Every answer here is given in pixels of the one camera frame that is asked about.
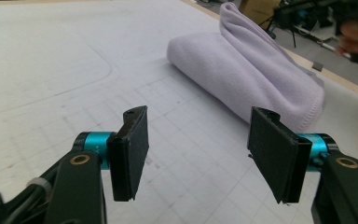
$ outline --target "human hand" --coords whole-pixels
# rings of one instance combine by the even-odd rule
[[[340,27],[342,36],[339,38],[339,47],[336,52],[358,53],[358,21],[344,22]]]

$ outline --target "gray floor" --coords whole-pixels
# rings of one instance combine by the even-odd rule
[[[202,3],[199,1],[199,4],[218,13],[220,8],[219,3],[224,2],[227,2],[227,0],[210,0],[209,3]],[[241,0],[234,0],[233,2],[238,6],[241,3]],[[347,58],[339,57],[335,52],[321,48],[316,42],[311,41],[302,35],[296,35],[295,48],[291,33],[279,28],[275,28],[273,33],[276,35],[275,41],[284,48],[289,49],[312,62],[321,63],[325,69],[358,85],[357,63],[351,63]]]

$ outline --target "lavender cloth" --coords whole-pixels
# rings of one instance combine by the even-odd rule
[[[221,34],[177,37],[169,43],[168,60],[245,121],[259,106],[281,114],[294,132],[305,131],[322,112],[322,81],[233,3],[223,4],[220,16]]]

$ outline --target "white table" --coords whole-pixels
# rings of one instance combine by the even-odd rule
[[[137,200],[109,223],[312,223],[319,180],[301,202],[276,204],[247,158],[248,125],[165,58],[171,38],[218,32],[218,20],[178,0],[0,6],[0,191],[6,201],[87,131],[118,131],[148,106],[150,149]],[[297,58],[304,66],[307,61]],[[326,105],[313,128],[358,158],[358,87],[323,76]]]

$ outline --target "cardboard box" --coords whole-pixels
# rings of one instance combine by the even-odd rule
[[[242,0],[239,10],[249,19],[260,25],[263,21],[273,16],[274,8],[279,5],[281,0]],[[267,29],[269,21],[260,25]]]

